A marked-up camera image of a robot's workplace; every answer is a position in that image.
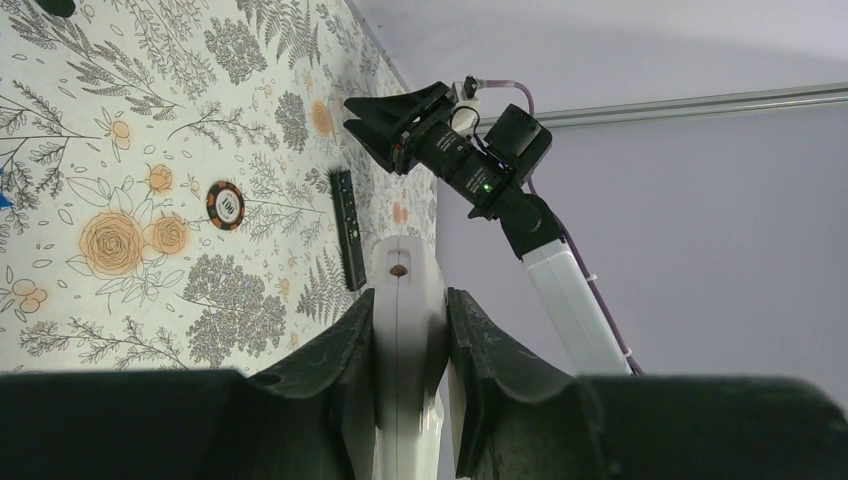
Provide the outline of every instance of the floral pattern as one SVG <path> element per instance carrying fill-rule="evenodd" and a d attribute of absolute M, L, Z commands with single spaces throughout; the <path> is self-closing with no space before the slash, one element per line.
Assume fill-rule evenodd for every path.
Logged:
<path fill-rule="evenodd" d="M 328 182 L 353 173 L 366 261 L 435 246 L 436 181 L 381 170 L 350 96 L 398 79 L 335 0 L 0 0 L 0 373 L 253 372 L 331 325 L 344 286 Z M 215 228 L 226 180 L 245 218 Z"/>

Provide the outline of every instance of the table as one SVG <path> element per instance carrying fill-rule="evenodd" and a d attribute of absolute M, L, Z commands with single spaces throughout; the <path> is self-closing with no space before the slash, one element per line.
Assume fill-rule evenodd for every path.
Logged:
<path fill-rule="evenodd" d="M 0 371 L 237 368 L 347 308 L 327 172 L 353 172 L 366 260 L 435 246 L 436 180 L 340 125 L 402 92 L 341 0 L 0 0 Z M 234 231 L 206 213 L 243 192 Z"/>

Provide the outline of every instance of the black remote control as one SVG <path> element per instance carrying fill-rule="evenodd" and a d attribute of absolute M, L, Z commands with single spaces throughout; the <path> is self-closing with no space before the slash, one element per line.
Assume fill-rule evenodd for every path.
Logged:
<path fill-rule="evenodd" d="M 333 204 L 336 208 L 336 226 L 342 247 L 345 282 L 348 290 L 355 292 L 365 285 L 366 277 L 350 170 L 330 173 L 330 188 L 333 191 Z"/>

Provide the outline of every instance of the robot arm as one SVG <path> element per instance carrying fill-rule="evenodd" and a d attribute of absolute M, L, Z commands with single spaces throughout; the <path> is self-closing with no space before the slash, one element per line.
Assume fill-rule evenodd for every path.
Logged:
<path fill-rule="evenodd" d="M 453 128 L 468 123 L 454 118 L 467 93 L 436 83 L 405 95 L 350 98 L 345 106 L 359 119 L 345 127 L 386 171 L 404 175 L 421 163 L 474 205 L 469 218 L 500 220 L 578 373 L 633 373 L 556 216 L 522 191 L 550 149 L 550 131 L 509 105 L 475 145 Z"/>

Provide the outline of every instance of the gray wall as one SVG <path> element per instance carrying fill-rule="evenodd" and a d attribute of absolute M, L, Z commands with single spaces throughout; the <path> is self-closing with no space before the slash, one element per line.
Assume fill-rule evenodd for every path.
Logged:
<path fill-rule="evenodd" d="M 848 106 L 558 130 L 536 184 L 647 372 L 801 377 L 848 405 Z M 447 283 L 571 372 L 499 226 L 440 187 Z"/>

